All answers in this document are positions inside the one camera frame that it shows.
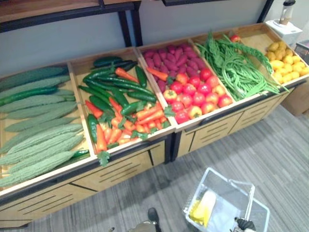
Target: yellow potato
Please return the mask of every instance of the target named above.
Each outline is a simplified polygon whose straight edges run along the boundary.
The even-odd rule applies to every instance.
[[[306,75],[306,74],[308,74],[309,73],[309,68],[308,67],[305,67],[305,68],[303,68],[300,72],[299,72],[299,75],[300,76],[304,76],[304,75]]]
[[[287,49],[285,50],[285,55],[286,55],[286,56],[292,57],[292,56],[293,56],[292,50],[287,48]]]
[[[283,48],[284,50],[286,49],[286,43],[285,42],[280,41],[280,42],[278,42],[278,44],[279,44],[280,48]]]
[[[293,71],[294,71],[294,72],[298,72],[298,73],[300,73],[301,70],[302,70],[302,67],[300,67],[300,66],[297,65],[297,64],[293,64],[293,65],[292,65],[292,68],[293,68]]]
[[[273,70],[277,70],[279,68],[282,68],[284,66],[284,63],[280,60],[273,60],[270,62]]]
[[[291,64],[284,64],[283,68],[286,69],[288,71],[288,73],[293,71],[293,68],[292,68]]]
[[[286,64],[293,64],[293,58],[290,56],[285,56],[282,61]]]
[[[265,55],[270,61],[275,60],[276,59],[276,55],[273,52],[267,52]]]
[[[283,78],[282,75],[279,72],[274,73],[274,78],[280,83],[283,84]]]
[[[306,67],[305,64],[304,64],[303,62],[301,62],[301,61],[295,63],[294,65],[298,65],[298,66],[300,66],[302,69],[303,69],[304,67]]]
[[[299,78],[298,72],[291,72],[290,74],[291,74],[293,80]]]
[[[293,64],[296,64],[300,61],[300,57],[298,56],[292,56],[292,59],[293,59]]]
[[[292,80],[292,75],[291,74],[286,74],[285,76],[283,76],[283,82],[287,83],[289,81]]]
[[[279,47],[279,43],[272,43],[268,48],[267,48],[267,51],[270,51],[270,52],[274,52],[278,49]]]

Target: orange carrot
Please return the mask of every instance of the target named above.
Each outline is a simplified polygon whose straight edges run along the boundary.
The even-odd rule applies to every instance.
[[[164,116],[163,110],[158,110],[157,112],[155,112],[154,114],[152,114],[149,117],[145,118],[144,120],[139,121],[139,123],[143,125],[143,124],[148,123],[150,121],[154,121],[156,119],[160,119],[163,116]]]
[[[155,125],[156,125],[156,127],[157,127],[159,130],[162,129],[162,125],[161,125],[160,119],[156,119],[156,120],[155,120]]]
[[[100,151],[106,151],[107,150],[107,143],[104,137],[104,132],[102,130],[102,127],[100,124],[97,124],[97,150]]]
[[[134,81],[136,83],[139,83],[139,81],[137,80],[136,77],[128,74],[124,69],[122,68],[117,68],[116,71],[115,71],[115,74],[117,74],[118,76],[126,79],[126,80],[129,80],[129,81]]]
[[[105,141],[109,141],[109,139],[110,139],[110,137],[111,137],[111,134],[112,134],[112,129],[111,129],[111,128],[107,128],[107,129],[104,131]]]
[[[142,125],[140,125],[140,124],[137,124],[137,125],[136,125],[136,130],[137,130],[139,133],[145,133],[145,132],[146,132],[145,129],[144,129],[144,127],[143,127]]]
[[[116,101],[114,100],[114,98],[112,98],[112,97],[109,97],[108,99],[110,100],[110,103],[112,104],[112,106],[114,107],[114,109],[115,109],[118,113],[120,113],[120,111],[122,110],[121,105],[119,105],[118,102],[116,102]]]
[[[122,134],[122,131],[120,129],[118,128],[113,129],[111,137],[108,141],[108,144],[115,143],[120,138],[121,134]]]
[[[99,108],[97,108],[94,104],[92,104],[91,102],[89,101],[85,101],[88,109],[93,113],[93,115],[96,117],[96,118],[99,118],[103,115],[103,111],[101,111]]]
[[[150,72],[152,75],[156,75],[162,81],[166,81],[168,79],[168,76],[169,76],[164,72],[159,72],[159,71],[152,69],[152,68],[149,68],[149,67],[147,67],[147,71]]]

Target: drawer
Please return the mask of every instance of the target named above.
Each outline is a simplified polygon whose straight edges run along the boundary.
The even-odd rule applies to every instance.
[[[150,169],[153,165],[164,162],[165,142],[161,141],[144,149],[111,162],[106,168],[98,168],[88,176],[73,183],[96,191],[108,189],[139,173]]]
[[[95,191],[67,184],[32,198],[27,197],[17,204],[4,205],[0,210],[0,228],[1,221],[41,218],[95,193]]]
[[[182,131],[177,156],[183,156],[188,152],[199,149],[200,147],[227,136],[241,114],[242,112],[226,116],[223,119],[212,122],[210,125],[203,125],[194,131]]]

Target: red potato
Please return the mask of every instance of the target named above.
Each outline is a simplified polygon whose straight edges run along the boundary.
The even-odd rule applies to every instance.
[[[175,50],[175,59],[178,60],[179,57],[182,55],[183,49],[181,47],[177,47]]]
[[[198,72],[191,67],[187,67],[186,71],[189,77],[198,76]]]
[[[187,60],[187,65],[195,70],[198,70],[198,65],[192,60]]]
[[[167,58],[170,62],[176,63],[176,58],[175,58],[175,56],[174,56],[173,54],[168,53],[168,54],[166,55],[166,58]]]
[[[186,51],[185,54],[189,57],[189,58],[195,58],[197,57],[197,54],[194,51]]]
[[[168,70],[168,68],[164,64],[162,64],[161,67],[160,67],[160,72],[168,73],[169,70]]]
[[[165,88],[166,88],[165,81],[158,80],[158,86],[159,86],[160,91],[163,93],[165,91]]]
[[[162,60],[161,60],[161,58],[160,58],[160,56],[159,56],[158,53],[154,53],[153,62],[154,62],[154,65],[155,65],[156,67],[158,67],[158,68],[161,67]]]
[[[151,59],[150,57],[146,57],[145,58],[145,61],[146,61],[146,63],[147,63],[147,66],[149,67],[149,68],[154,68],[155,67],[155,64],[154,64],[154,61],[153,61],[153,59]]]
[[[187,60],[188,60],[187,55],[182,54],[182,55],[179,57],[179,59],[178,59],[176,65],[177,65],[177,66],[182,66],[183,64],[185,64],[185,63],[187,62]]]
[[[152,58],[153,55],[154,55],[154,53],[155,53],[155,50],[149,49],[149,50],[147,50],[147,51],[144,52],[144,57],[145,57],[145,58]]]
[[[174,45],[167,46],[169,53],[175,54],[176,47]]]
[[[165,59],[164,61],[164,64],[166,65],[166,67],[169,69],[169,70],[174,70],[174,71],[177,71],[178,70],[178,67],[176,64],[174,64],[173,62],[169,61],[168,59]]]
[[[198,69],[202,70],[202,69],[206,68],[206,64],[201,58],[194,57],[194,58],[191,58],[191,60],[194,61],[197,64]]]
[[[161,49],[158,50],[158,53],[159,53],[159,56],[161,57],[161,60],[166,59],[166,55],[167,55],[166,50],[164,50],[163,48],[161,48]]]

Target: yellow item in basket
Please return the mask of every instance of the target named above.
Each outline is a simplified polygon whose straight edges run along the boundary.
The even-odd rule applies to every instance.
[[[299,78],[298,72],[291,72],[290,74],[291,74],[293,80]]]
[[[282,61],[286,64],[293,64],[293,58],[290,56],[285,56]]]
[[[299,56],[292,56],[293,59],[293,64],[296,64],[297,62],[300,61],[300,57]]]
[[[293,71],[293,68],[291,66],[291,64],[284,64],[283,67],[286,71],[288,71],[288,73],[290,73],[291,71]]]
[[[280,60],[273,60],[273,61],[270,62],[270,64],[271,64],[273,70],[283,68],[283,66],[284,66],[284,63]]]
[[[285,50],[285,55],[286,55],[286,56],[292,57],[292,56],[293,56],[292,50],[287,48],[287,49]]]
[[[299,72],[299,75],[300,76],[303,76],[303,75],[306,75],[309,73],[309,68],[308,67],[305,67],[303,68],[300,72]]]
[[[196,223],[207,227],[213,207],[216,203],[216,198],[216,194],[213,191],[207,190],[204,193],[202,200],[194,203],[194,206],[189,213],[189,217]]]

